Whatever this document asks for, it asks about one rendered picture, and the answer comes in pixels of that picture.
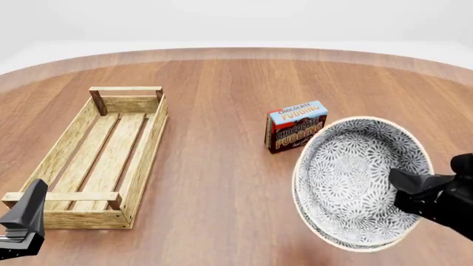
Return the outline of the black-white patterned bowl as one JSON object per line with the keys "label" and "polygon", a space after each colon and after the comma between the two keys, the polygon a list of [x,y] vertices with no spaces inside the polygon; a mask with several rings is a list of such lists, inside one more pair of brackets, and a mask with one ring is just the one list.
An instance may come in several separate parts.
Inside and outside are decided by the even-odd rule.
{"label": "black-white patterned bowl", "polygon": [[349,244],[343,241],[339,241],[329,236],[325,232],[323,232],[320,228],[317,227],[317,225],[315,225],[315,223],[313,223],[310,220],[310,217],[308,216],[308,214],[306,214],[306,212],[304,212],[304,210],[302,209],[302,205],[299,201],[299,198],[297,197],[296,190],[294,189],[292,190],[292,197],[293,197],[294,204],[296,206],[296,210],[299,216],[301,217],[302,221],[304,222],[304,224],[306,224],[306,226],[315,235],[317,235],[317,237],[320,238],[322,241],[325,241],[329,245],[332,245],[341,250],[346,250],[349,252],[356,252],[356,253],[373,253],[373,252],[379,252],[381,250],[386,250],[387,248],[391,248],[394,245],[397,245],[398,243],[404,240],[404,237],[401,237],[400,239],[396,241],[392,241],[390,243],[383,244],[383,245],[354,245],[354,244]]}
{"label": "black-white patterned bowl", "polygon": [[378,117],[348,117],[317,132],[292,176],[302,209],[329,236],[354,245],[405,237],[421,220],[394,206],[392,168],[432,174],[425,148],[405,128]]}

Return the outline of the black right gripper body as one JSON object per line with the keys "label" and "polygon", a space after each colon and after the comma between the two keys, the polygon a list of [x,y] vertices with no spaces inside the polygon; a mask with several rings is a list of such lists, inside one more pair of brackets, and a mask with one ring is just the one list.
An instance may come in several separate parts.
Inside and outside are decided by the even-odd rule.
{"label": "black right gripper body", "polygon": [[473,241],[473,176],[459,175],[442,193],[445,226]]}

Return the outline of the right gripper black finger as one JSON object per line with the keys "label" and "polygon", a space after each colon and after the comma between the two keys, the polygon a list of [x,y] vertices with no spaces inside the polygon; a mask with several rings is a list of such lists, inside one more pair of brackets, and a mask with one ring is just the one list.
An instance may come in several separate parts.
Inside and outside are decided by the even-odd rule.
{"label": "right gripper black finger", "polygon": [[389,172],[390,183],[402,192],[425,192],[446,185],[454,178],[442,174],[413,174],[398,168],[392,168]]}
{"label": "right gripper black finger", "polygon": [[416,214],[425,219],[439,219],[442,214],[442,210],[437,204],[439,194],[440,192],[437,191],[427,191],[420,194],[398,191],[394,206],[407,214]]}

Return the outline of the wooden slat tray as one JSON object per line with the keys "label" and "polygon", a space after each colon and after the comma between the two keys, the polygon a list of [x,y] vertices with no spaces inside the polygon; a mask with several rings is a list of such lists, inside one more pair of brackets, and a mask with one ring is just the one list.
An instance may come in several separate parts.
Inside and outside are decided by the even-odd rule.
{"label": "wooden slat tray", "polygon": [[52,186],[45,196],[48,229],[130,229],[168,119],[162,88],[152,96],[90,99],[27,179]]}

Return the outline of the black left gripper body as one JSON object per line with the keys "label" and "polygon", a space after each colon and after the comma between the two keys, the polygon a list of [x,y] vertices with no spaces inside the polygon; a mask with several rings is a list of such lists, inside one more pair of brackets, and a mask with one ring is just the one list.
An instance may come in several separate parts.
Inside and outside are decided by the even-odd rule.
{"label": "black left gripper body", "polygon": [[44,243],[44,229],[7,228],[0,236],[0,256],[36,256]]}

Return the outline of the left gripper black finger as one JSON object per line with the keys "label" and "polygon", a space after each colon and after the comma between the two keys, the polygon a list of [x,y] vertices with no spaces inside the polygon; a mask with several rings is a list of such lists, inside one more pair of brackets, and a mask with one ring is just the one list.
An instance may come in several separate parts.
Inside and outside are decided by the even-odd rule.
{"label": "left gripper black finger", "polygon": [[0,218],[0,225],[6,228],[7,236],[20,237],[36,233],[44,237],[44,203],[48,185],[42,179],[35,179],[21,199]]}

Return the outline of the chocolate pudding box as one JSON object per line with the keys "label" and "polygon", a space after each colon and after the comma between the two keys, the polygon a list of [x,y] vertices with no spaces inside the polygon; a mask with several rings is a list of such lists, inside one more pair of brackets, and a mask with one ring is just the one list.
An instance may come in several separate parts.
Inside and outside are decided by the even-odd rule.
{"label": "chocolate pudding box", "polygon": [[265,146],[272,153],[305,146],[325,126],[328,110],[320,101],[277,109],[267,114]]}

